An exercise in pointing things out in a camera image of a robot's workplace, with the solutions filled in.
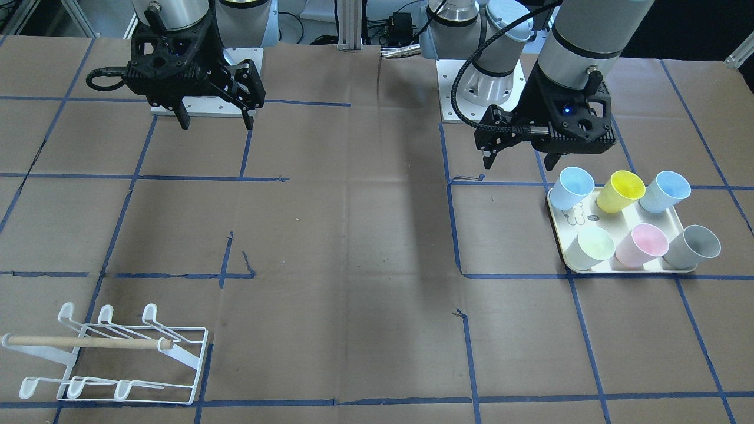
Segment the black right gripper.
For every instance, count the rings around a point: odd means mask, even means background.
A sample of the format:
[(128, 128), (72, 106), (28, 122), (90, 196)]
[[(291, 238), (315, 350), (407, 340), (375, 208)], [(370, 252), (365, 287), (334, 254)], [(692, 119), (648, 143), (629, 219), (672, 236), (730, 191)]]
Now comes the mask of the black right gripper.
[(263, 107), (266, 91), (250, 59), (232, 65), (224, 58), (216, 17), (208, 11), (186, 29), (169, 30), (166, 11), (147, 11), (135, 28), (124, 82), (150, 104), (172, 110), (181, 129), (190, 115), (183, 97), (220, 97), (242, 111), (252, 131), (255, 108)]

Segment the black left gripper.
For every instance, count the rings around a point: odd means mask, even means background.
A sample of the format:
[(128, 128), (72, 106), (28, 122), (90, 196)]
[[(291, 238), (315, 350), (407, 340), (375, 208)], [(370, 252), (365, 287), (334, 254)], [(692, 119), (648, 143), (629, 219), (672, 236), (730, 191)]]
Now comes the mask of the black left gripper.
[(563, 155), (596, 155), (613, 147), (617, 138), (604, 77), (595, 65), (588, 67), (584, 76), (584, 88), (565, 88), (535, 64), (517, 107), (505, 112), (490, 105), (475, 130), (483, 167), (490, 170), (499, 152), (522, 141), (546, 153), (546, 171), (555, 169)]

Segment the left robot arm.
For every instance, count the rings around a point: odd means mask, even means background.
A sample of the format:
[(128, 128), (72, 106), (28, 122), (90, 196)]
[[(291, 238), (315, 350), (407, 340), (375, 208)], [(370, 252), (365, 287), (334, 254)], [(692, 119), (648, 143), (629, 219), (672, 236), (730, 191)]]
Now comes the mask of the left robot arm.
[[(565, 155), (614, 147), (605, 77), (652, 1), (428, 1), (416, 35), (422, 56), (461, 60), (452, 79), (451, 113), (473, 127), (483, 166), (527, 142), (545, 154), (547, 171)], [(536, 20), (556, 10), (515, 107), (504, 107)]]

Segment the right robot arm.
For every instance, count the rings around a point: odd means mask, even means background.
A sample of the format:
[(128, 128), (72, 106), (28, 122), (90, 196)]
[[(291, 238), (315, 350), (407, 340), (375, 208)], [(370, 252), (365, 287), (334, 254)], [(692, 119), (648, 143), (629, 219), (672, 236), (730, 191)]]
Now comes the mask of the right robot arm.
[(135, 1), (139, 19), (123, 81), (164, 108), (181, 128), (190, 124), (185, 97), (217, 97), (233, 104), (248, 130), (264, 105), (260, 65), (233, 62), (231, 48), (264, 48), (279, 40), (275, 1)]

